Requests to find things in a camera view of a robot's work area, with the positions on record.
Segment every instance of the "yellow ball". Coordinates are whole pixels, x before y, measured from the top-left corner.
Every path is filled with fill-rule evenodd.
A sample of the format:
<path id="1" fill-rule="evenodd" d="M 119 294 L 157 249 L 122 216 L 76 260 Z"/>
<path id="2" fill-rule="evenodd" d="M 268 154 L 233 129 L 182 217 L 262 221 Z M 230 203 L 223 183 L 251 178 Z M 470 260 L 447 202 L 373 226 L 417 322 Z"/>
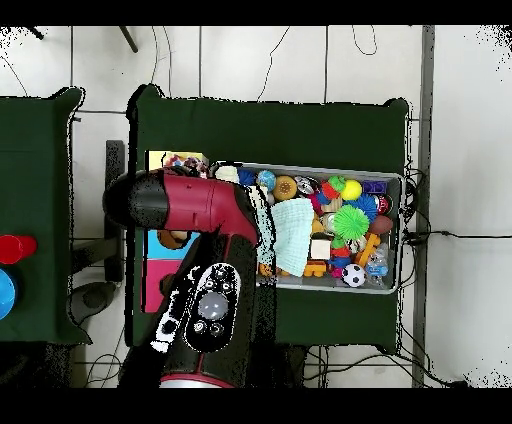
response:
<path id="1" fill-rule="evenodd" d="M 341 192 L 341 198 L 343 200 L 356 200 L 363 192 L 363 187 L 356 180 L 347 180 L 345 182 L 345 188 Z"/>

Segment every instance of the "dark green table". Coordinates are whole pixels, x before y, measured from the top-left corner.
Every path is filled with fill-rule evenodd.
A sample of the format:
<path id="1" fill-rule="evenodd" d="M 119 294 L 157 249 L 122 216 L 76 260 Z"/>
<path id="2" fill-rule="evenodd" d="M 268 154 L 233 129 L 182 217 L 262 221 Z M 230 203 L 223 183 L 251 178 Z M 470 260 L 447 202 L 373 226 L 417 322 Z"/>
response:
<path id="1" fill-rule="evenodd" d="M 141 86 L 129 102 L 130 166 L 144 169 L 146 150 L 196 151 L 233 160 L 403 175 L 408 106 L 239 103 L 164 99 Z M 140 311 L 142 231 L 135 236 L 128 340 L 138 344 L 150 315 Z M 278 289 L 277 341 L 303 345 L 369 344 L 395 351 L 397 295 Z"/>
<path id="2" fill-rule="evenodd" d="M 0 320 L 0 341 L 85 343 L 68 318 L 70 275 L 68 120 L 79 89 L 48 99 L 0 98 L 0 234 L 27 234 L 37 252 L 3 266 L 19 285 L 11 313 Z"/>

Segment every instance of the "toy pile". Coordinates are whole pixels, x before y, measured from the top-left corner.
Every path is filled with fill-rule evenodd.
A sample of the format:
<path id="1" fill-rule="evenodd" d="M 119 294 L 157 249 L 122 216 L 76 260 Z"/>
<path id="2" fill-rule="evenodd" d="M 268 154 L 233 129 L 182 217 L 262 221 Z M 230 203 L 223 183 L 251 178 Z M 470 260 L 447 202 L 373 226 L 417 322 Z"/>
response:
<path id="1" fill-rule="evenodd" d="M 388 246 L 381 237 L 391 231 L 393 221 L 386 216 L 392 199 L 386 182 L 356 181 L 332 176 L 317 181 L 304 176 L 275 176 L 271 171 L 253 172 L 239 168 L 238 182 L 265 188 L 270 205 L 291 199 L 309 199 L 314 217 L 304 277 L 322 277 L 326 272 L 340 286 L 360 287 L 365 282 L 382 286 L 387 275 Z M 271 274 L 268 265 L 259 265 L 262 275 Z M 277 269 L 278 274 L 288 275 Z"/>

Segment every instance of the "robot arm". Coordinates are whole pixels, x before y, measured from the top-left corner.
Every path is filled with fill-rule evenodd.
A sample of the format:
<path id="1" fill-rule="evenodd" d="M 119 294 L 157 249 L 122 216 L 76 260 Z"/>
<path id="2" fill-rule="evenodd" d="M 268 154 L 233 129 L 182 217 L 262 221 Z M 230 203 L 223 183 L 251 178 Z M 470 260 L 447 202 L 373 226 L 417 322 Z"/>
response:
<path id="1" fill-rule="evenodd" d="M 179 169 L 120 177 L 103 198 L 123 226 L 198 231 L 120 387 L 242 387 L 256 276 L 257 226 L 245 189 L 180 175 Z"/>

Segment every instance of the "green spiky ball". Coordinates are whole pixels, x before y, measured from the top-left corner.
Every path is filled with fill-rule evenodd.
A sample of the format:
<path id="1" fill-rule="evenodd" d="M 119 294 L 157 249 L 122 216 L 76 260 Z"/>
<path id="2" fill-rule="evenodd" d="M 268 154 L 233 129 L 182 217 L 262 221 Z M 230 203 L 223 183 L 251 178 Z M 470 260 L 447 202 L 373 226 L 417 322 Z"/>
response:
<path id="1" fill-rule="evenodd" d="M 334 232 L 345 240 L 357 240 L 363 236 L 370 226 L 364 212 L 351 205 L 342 206 L 334 215 Z"/>

